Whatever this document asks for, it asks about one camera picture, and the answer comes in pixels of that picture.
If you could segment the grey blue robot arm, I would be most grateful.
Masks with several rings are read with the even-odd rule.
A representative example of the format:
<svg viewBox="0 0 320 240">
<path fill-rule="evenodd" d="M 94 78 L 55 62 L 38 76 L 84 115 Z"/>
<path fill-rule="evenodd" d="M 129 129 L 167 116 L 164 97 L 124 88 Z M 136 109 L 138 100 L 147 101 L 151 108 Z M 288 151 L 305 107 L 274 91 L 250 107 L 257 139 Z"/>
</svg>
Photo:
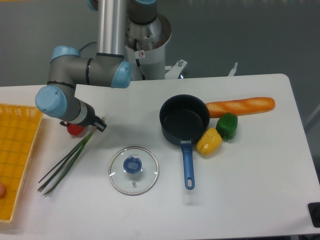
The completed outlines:
<svg viewBox="0 0 320 240">
<path fill-rule="evenodd" d="M 132 66 L 125 60 L 127 21 L 147 26 L 157 18 L 155 0 L 89 0 L 98 12 L 95 58 L 83 58 L 78 49 L 57 46 L 52 53 L 47 85 L 35 96 L 44 114 L 78 126 L 95 126 L 101 132 L 106 123 L 93 107 L 75 97 L 77 85 L 125 89 L 132 80 Z"/>
</svg>

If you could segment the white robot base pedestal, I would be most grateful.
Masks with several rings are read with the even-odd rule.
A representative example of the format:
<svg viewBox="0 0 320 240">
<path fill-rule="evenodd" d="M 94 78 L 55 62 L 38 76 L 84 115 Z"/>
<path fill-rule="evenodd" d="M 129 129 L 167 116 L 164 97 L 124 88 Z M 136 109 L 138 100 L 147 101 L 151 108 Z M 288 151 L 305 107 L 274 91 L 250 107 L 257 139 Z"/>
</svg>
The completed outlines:
<svg viewBox="0 0 320 240">
<path fill-rule="evenodd" d="M 133 81 L 165 78 L 166 45 L 171 35 L 169 20 L 160 13 L 146 25 L 127 20 L 124 58 L 131 63 Z"/>
</svg>

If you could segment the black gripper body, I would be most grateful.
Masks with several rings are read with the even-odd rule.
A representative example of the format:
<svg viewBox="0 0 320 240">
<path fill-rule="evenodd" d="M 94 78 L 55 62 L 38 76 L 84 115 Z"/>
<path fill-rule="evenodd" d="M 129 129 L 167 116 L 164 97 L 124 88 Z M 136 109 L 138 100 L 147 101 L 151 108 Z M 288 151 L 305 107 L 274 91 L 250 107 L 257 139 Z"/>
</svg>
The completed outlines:
<svg viewBox="0 0 320 240">
<path fill-rule="evenodd" d="M 72 121 L 61 121 L 60 125 L 67 127 L 71 124 L 86 127 L 86 126 L 99 126 L 100 125 L 100 118 L 96 116 L 93 107 L 87 103 L 84 103 L 80 106 L 80 113 L 76 117 L 76 119 Z"/>
</svg>

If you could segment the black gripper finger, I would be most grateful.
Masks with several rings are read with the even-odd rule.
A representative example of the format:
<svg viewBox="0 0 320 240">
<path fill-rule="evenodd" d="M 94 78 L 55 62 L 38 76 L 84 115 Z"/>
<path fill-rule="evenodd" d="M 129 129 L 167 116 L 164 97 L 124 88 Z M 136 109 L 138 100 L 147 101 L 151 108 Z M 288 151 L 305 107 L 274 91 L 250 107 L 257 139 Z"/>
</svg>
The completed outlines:
<svg viewBox="0 0 320 240">
<path fill-rule="evenodd" d="M 99 130 L 100 132 L 103 132 L 107 127 L 106 122 L 100 117 L 95 117 L 94 125 L 96 126 L 97 130 Z"/>
</svg>

